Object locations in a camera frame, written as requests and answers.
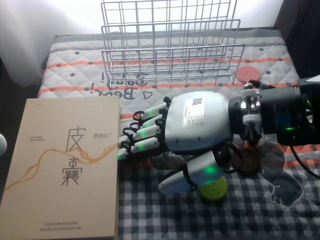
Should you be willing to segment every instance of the beige book cover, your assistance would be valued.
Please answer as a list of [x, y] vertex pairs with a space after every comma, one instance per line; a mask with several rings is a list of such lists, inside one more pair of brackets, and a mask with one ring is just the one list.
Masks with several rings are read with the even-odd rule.
[[0, 205], [0, 239], [114, 237], [119, 98], [28, 99]]

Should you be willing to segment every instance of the quilted mat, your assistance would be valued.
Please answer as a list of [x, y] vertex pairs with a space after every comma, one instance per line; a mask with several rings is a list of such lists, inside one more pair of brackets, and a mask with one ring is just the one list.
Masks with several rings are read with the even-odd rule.
[[[259, 70], [264, 83], [277, 87], [299, 79], [284, 40], [276, 30], [240, 31], [237, 44], [245, 44], [240, 66]], [[51, 46], [39, 98], [120, 97], [121, 126], [127, 127], [136, 111], [194, 91], [213, 91], [228, 99], [239, 96], [243, 84], [230, 78], [152, 83], [131, 81], [107, 87], [101, 51], [102, 36], [57, 36]], [[235, 138], [235, 144], [243, 143]], [[302, 161], [319, 174], [320, 145], [295, 147]], [[137, 159], [120, 164], [119, 239], [320, 239], [320, 181], [295, 161], [289, 148], [274, 136], [259, 147], [262, 168], [254, 177], [227, 174], [227, 195], [220, 203], [206, 203], [186, 192], [163, 195], [161, 178], [182, 164], [181, 156]]]

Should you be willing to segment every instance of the wire grid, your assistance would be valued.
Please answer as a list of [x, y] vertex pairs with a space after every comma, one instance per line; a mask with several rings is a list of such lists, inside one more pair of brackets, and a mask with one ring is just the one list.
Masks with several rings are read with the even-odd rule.
[[230, 9], [231, 0], [103, 0], [101, 3], [104, 25], [224, 20]]
[[219, 77], [229, 77], [233, 83], [241, 62], [245, 45], [215, 45], [171, 47], [154, 49], [110, 49], [102, 51], [111, 89], [115, 82], [158, 82], [196, 80], [200, 85], [207, 79], [217, 82]]
[[239, 26], [238, 19], [179, 21], [110, 24], [101, 32], [105, 49], [195, 47], [235, 44]]

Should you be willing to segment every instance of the black and white gingham pattern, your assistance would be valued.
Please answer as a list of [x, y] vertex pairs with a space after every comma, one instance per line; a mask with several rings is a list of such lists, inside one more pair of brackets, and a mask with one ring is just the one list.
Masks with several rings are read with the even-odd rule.
[[[320, 239], [320, 181], [301, 167], [269, 180], [227, 174], [227, 196], [219, 204], [203, 202], [196, 191], [159, 193], [167, 172], [120, 168], [119, 239]], [[289, 199], [299, 196], [290, 206], [279, 199], [286, 198], [284, 188], [293, 188]]]

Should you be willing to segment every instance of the red round object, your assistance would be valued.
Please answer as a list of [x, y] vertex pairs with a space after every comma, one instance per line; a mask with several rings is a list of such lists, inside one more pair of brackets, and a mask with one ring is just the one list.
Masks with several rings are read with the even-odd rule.
[[236, 79], [239, 82], [246, 84], [249, 80], [260, 80], [260, 72], [256, 67], [253, 66], [242, 66], [239, 67], [236, 74]]

